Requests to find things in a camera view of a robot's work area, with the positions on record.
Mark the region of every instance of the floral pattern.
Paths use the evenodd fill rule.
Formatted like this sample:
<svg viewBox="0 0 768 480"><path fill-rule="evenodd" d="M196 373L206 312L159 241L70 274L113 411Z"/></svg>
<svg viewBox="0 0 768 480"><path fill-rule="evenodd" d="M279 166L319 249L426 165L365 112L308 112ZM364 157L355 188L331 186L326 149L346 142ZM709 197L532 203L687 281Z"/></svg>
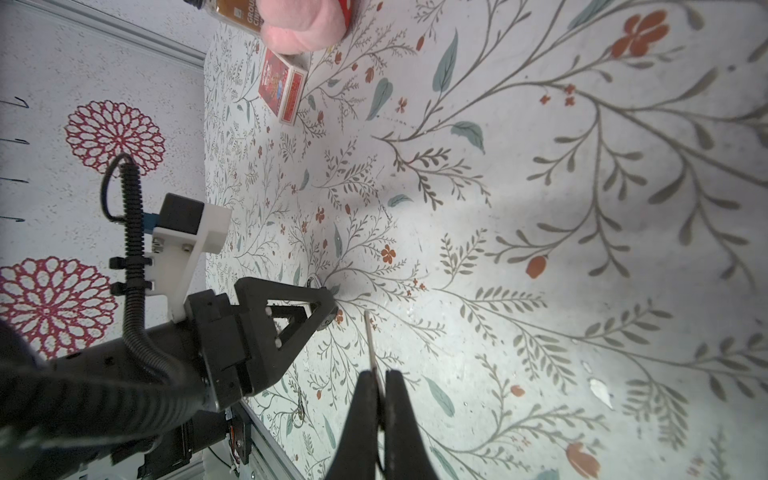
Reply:
<svg viewBox="0 0 768 480"><path fill-rule="evenodd" d="M441 478L759 478L768 13L358 7L303 58L294 127L254 38L219 30L205 72L207 195L233 209L209 285L312 279L340 308L250 400L302 473L333 459L368 310Z"/></svg>
<svg viewBox="0 0 768 480"><path fill-rule="evenodd" d="M0 315L45 359L104 337L117 307L109 279L78 260L28 258L0 268Z"/></svg>
<svg viewBox="0 0 768 480"><path fill-rule="evenodd" d="M92 101L77 107L65 126L72 153L103 174L121 152L134 157L142 175L163 161L165 138L151 118L122 102Z"/></svg>

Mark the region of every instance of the wall hook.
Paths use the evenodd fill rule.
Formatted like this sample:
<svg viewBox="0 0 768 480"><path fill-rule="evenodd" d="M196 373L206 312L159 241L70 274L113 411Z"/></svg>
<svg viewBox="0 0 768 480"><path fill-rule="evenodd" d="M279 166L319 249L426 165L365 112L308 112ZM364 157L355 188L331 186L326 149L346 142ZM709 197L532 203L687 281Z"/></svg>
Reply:
<svg viewBox="0 0 768 480"><path fill-rule="evenodd" d="M21 138L14 138L13 140L9 140L8 138L0 138L0 141L9 141L12 144L29 145L28 141L22 140Z"/></svg>
<svg viewBox="0 0 768 480"><path fill-rule="evenodd" d="M15 105L16 107L21 107L21 108L29 108L29 104L23 98L19 98L19 97L14 97L14 98L16 100L20 101L21 103L23 103L23 105L15 104L12 101L5 101L5 100L0 100L0 103L9 104L9 105Z"/></svg>

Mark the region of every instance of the brown leaf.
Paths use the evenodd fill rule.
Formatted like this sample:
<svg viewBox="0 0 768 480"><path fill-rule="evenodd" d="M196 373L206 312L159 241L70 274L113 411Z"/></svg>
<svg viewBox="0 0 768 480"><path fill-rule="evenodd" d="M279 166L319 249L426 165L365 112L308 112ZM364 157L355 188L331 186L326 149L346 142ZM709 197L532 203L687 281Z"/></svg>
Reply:
<svg viewBox="0 0 768 480"><path fill-rule="evenodd" d="M597 478L600 472L600 462L589 455L581 451L581 443L571 443L567 449L565 449L565 456L571 463L576 473L584 478Z"/></svg>
<svg viewBox="0 0 768 480"><path fill-rule="evenodd" d="M525 269L525 272L528 274L529 277L532 279L535 279L537 276L541 275L544 272L544 268L547 267L547 258L546 257L533 257L531 258L531 261L528 262L528 268Z"/></svg>

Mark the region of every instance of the white wall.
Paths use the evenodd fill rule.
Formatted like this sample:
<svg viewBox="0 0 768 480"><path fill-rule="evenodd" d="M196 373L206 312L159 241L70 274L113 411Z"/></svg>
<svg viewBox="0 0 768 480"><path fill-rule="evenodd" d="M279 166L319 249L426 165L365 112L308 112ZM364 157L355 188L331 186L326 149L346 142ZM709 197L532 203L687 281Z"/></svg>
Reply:
<svg viewBox="0 0 768 480"><path fill-rule="evenodd" d="M85 312L82 305L72 306L77 318L66 319L71 313L57 309L70 306L46 306L42 305L48 302L45 298L31 298L35 289L38 297L50 295L41 284L45 279L35 277L31 290L20 293L19 270L13 266L28 258L53 256L95 266L109 281L124 278L122 272L107 268L109 257L124 254L123 230L101 215L101 174L84 165L67 142L65 127L70 115L92 101L124 102L138 109L157 125L164 139L162 161L141 178L144 210L158 212L168 192L204 200L203 73L13 4L0 4L0 49L0 100L20 97L30 105L24 109L0 104L0 137L30 143L0 142L0 177L30 182L0 180L0 215L26 219L23 223L0 219L0 316L9 318L15 303L26 302L34 307L40 321L32 325L33 320L24 319L17 326L29 328L26 333L32 332L43 343L46 339L63 342L66 335L56 318L64 318L63 330L74 329L71 335L77 337L81 334L79 319L93 313ZM160 145L159 139L152 145ZM120 212L118 193L119 183L114 182L111 202ZM200 262L193 291L205 287L203 267ZM81 273L87 276L91 272ZM91 273L89 278L98 274ZM99 308L107 311L112 300L104 294L104 280L99 282L96 290L103 298L92 302L101 302ZM78 293L73 289L69 293ZM110 318L102 319L107 323L102 327L105 337L119 336L121 305L114 314L106 315ZM164 315L164 298L151 299L147 324L164 321ZM87 336L79 338L78 346L91 341ZM61 350L60 346L45 355L64 353L67 348Z"/></svg>
<svg viewBox="0 0 768 480"><path fill-rule="evenodd" d="M184 0L78 0L158 35L206 53L218 20Z"/></svg>

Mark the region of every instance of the table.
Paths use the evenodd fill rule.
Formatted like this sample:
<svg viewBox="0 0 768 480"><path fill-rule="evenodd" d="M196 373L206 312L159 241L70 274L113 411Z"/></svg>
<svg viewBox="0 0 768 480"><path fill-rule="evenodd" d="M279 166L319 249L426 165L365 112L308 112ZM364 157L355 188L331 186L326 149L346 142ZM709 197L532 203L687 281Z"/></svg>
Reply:
<svg viewBox="0 0 768 480"><path fill-rule="evenodd" d="M293 127L264 46L206 61L207 282L341 308L250 400L322 478L357 372L404 372L458 478L759 478L768 15L751 2L362 2Z"/></svg>

